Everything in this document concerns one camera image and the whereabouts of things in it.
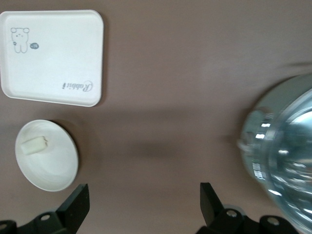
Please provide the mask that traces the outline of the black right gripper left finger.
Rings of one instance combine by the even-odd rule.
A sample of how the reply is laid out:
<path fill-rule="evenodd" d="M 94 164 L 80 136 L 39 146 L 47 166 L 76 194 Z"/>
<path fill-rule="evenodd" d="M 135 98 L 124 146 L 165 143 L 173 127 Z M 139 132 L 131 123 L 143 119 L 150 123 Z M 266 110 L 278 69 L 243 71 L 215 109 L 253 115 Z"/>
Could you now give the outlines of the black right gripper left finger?
<path fill-rule="evenodd" d="M 19 234 L 75 234 L 90 210 L 87 184 L 80 184 L 54 212 L 45 212 L 17 228 Z"/>

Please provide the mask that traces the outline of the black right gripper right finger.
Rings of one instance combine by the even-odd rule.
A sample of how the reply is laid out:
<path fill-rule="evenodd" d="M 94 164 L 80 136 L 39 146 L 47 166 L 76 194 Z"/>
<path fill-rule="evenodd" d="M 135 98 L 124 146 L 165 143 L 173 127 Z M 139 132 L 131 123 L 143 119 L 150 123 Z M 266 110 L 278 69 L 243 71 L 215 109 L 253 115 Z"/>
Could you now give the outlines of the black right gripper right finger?
<path fill-rule="evenodd" d="M 234 208 L 225 208 L 208 182 L 200 184 L 200 209 L 206 225 L 198 234 L 296 234 L 298 231 L 284 218 L 265 215 L 250 219 Z"/>

